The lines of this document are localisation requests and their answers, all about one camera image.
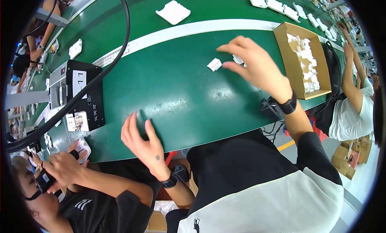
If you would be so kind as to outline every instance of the black machine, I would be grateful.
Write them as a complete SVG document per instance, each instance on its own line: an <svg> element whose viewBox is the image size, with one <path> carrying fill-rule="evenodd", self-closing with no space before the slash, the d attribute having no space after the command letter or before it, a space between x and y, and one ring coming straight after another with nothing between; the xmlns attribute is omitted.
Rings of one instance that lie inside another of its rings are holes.
<svg viewBox="0 0 386 233"><path fill-rule="evenodd" d="M50 75L51 114L56 114L102 72L100 66L69 60ZM103 81L91 88L66 115L69 131L92 131L105 125Z"/></svg>

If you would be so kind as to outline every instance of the wristwatch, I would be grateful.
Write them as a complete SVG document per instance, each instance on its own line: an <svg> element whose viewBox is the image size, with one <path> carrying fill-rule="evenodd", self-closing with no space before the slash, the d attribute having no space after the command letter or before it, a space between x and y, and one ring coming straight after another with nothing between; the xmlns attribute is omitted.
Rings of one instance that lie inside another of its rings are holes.
<svg viewBox="0 0 386 233"><path fill-rule="evenodd" d="M169 179L166 181L162 181L161 184L162 184L162 187L164 187L166 189L170 189L170 188L173 188L174 186L176 186L177 181L178 181L178 178L176 177L174 172L172 172L170 174Z"/></svg>
<svg viewBox="0 0 386 233"><path fill-rule="evenodd" d="M292 89L292 98L289 99L284 104L278 103L280 109L283 111L284 114L288 115L288 114L291 114L295 111L297 98L298 97L296 96L295 91Z"/></svg>

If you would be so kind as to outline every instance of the stacked cardboard boxes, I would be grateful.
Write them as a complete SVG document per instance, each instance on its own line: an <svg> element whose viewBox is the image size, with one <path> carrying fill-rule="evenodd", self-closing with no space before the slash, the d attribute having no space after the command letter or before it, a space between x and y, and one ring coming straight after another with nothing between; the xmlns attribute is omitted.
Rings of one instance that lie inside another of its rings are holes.
<svg viewBox="0 0 386 233"><path fill-rule="evenodd" d="M367 163L372 143L369 135L341 142L332 156L332 165L339 173L352 180L357 163Z"/></svg>

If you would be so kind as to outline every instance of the black strap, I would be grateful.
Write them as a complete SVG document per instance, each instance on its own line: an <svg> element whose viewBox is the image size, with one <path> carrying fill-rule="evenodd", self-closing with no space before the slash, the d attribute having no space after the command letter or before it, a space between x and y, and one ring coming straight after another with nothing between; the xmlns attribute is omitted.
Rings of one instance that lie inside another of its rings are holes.
<svg viewBox="0 0 386 233"><path fill-rule="evenodd" d="M40 192L40 190L38 190L31 198L26 198L26 200L34 200L37 197L39 197L40 195L41 195L41 192Z"/></svg>

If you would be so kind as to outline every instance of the black power cable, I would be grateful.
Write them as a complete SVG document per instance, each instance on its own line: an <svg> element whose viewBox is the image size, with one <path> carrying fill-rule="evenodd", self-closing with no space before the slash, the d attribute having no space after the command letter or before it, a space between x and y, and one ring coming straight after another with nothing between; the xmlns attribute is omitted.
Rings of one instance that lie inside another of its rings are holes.
<svg viewBox="0 0 386 233"><path fill-rule="evenodd" d="M31 32L29 32L28 34L26 34L25 37L30 36L30 35L31 35L32 33L34 33L36 30L40 29L41 26L43 26L43 25L48 21L48 19L51 17L52 12L53 12L54 9L55 9L56 1L57 1L57 0L54 0L54 5L52 6L51 12L47 15L46 20L44 20L43 23L41 23L38 27L36 27L36 29L34 29L33 31L31 31Z"/></svg>
<svg viewBox="0 0 386 233"><path fill-rule="evenodd" d="M130 14L128 12L128 6L126 0L121 0L123 5L123 10L125 11L126 16L126 37L123 42L123 46L118 53L118 56L114 59L114 61L107 67L102 73L100 73L94 80L90 81L74 98L72 98L57 114L55 114L50 120L48 120L41 128L36 129L33 133L28 135L27 137L20 139L14 143L7 144L7 153L12 153L17 150L21 150L26 148L32 142L37 141L41 138L46 132L48 132L59 120L61 120L70 109L72 109L77 102L94 86L96 86L118 63L120 58L122 57L125 49L127 47L128 38L130 37Z"/></svg>

